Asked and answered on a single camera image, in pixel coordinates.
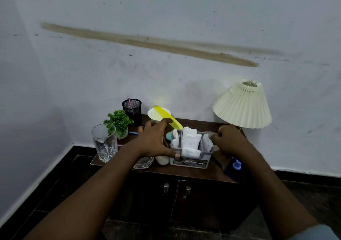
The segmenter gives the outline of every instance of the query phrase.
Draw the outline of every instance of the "person's left arm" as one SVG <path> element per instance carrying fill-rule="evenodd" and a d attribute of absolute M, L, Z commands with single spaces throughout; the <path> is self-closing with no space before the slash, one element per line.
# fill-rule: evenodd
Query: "person's left arm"
<path fill-rule="evenodd" d="M 164 130 L 170 119 L 147 122 L 139 127 L 139 136 L 123 145 L 119 152 L 77 191 L 51 211 L 24 238 L 96 239 L 127 174 L 144 156 L 175 156 L 163 146 Z"/>

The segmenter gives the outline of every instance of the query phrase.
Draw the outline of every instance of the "lamp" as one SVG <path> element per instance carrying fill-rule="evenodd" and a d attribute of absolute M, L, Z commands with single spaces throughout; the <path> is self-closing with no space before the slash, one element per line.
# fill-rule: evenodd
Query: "lamp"
<path fill-rule="evenodd" d="M 244 128 L 262 128 L 271 114 L 262 84 L 242 79 L 213 104 L 213 112 L 224 121 Z"/>

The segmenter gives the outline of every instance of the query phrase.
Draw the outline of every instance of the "white wall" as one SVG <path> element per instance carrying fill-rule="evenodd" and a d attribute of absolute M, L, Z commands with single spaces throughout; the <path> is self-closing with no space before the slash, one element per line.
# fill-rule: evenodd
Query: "white wall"
<path fill-rule="evenodd" d="M 273 166 L 341 175 L 341 0 L 15 0 L 75 143 L 127 96 L 214 121 L 241 78 L 264 85 L 271 126 L 247 136 Z M 165 39 L 261 47 L 249 68 L 45 31 L 41 22 Z"/>
<path fill-rule="evenodd" d="M 72 141 L 14 0 L 0 1 L 1 226 Z"/>

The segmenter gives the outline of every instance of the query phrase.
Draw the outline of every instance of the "green plant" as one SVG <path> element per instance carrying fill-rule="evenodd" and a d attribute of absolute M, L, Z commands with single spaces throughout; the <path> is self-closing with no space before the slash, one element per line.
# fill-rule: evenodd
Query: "green plant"
<path fill-rule="evenodd" d="M 133 120 L 130 120 L 129 117 L 126 115 L 126 112 L 123 110 L 116 110 L 112 114 L 109 113 L 108 117 L 109 120 L 104 120 L 104 124 L 107 125 L 108 133 L 113 133 L 113 128 L 109 126 L 109 124 L 112 124 L 116 127 L 116 130 L 120 134 L 120 137 L 123 137 L 126 132 L 126 126 L 128 124 L 134 123 Z"/>

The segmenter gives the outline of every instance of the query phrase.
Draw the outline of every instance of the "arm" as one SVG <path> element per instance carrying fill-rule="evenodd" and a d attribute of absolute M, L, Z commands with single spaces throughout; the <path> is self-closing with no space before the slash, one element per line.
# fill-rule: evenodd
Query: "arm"
<path fill-rule="evenodd" d="M 286 239 L 318 224 L 284 186 L 263 156 L 233 125 L 221 126 L 212 141 L 246 165 L 261 200 L 261 208 L 274 239 Z"/>
<path fill-rule="evenodd" d="M 149 121 L 139 127 L 139 136 L 122 146 L 120 151 L 77 191 L 51 211 L 26 236 L 29 239 L 96 239 L 127 174 L 143 156 L 172 156 L 163 146 L 164 130 L 172 122 Z"/>

